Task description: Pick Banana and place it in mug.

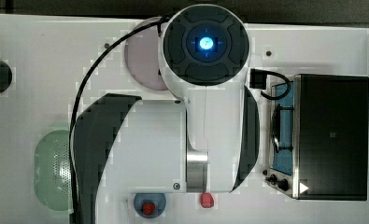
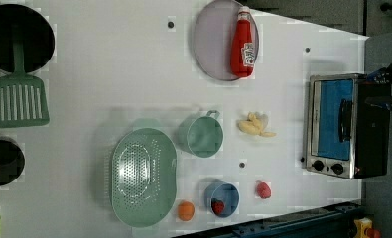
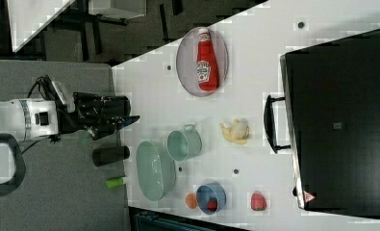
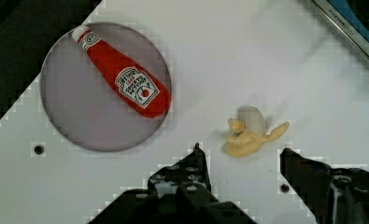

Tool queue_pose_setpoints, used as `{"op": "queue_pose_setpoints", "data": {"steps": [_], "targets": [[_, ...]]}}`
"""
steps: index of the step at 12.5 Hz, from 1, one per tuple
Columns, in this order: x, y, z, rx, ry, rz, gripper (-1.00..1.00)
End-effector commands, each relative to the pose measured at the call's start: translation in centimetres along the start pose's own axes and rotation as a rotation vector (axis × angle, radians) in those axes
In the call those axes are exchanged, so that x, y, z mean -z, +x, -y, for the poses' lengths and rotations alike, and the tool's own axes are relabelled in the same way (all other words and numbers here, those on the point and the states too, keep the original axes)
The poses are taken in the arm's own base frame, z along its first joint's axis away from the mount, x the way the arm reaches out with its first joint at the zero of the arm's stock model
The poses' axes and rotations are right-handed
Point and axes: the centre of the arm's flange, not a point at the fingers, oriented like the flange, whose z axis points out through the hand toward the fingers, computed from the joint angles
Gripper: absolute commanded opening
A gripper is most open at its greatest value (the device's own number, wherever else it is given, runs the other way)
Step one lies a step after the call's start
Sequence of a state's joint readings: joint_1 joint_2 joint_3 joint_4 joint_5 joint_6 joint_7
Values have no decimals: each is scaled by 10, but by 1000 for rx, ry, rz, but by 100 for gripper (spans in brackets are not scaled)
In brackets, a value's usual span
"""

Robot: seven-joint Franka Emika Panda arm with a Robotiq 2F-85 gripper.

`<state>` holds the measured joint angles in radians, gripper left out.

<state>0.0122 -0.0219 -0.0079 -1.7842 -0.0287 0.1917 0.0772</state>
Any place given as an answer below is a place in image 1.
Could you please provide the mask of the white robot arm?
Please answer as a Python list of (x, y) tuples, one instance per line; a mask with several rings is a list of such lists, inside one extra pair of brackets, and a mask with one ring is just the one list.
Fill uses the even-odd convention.
[(243, 22), (199, 4), (156, 27), (166, 98), (108, 93), (73, 114), (73, 224), (155, 218), (169, 194), (231, 192), (255, 165), (259, 112)]

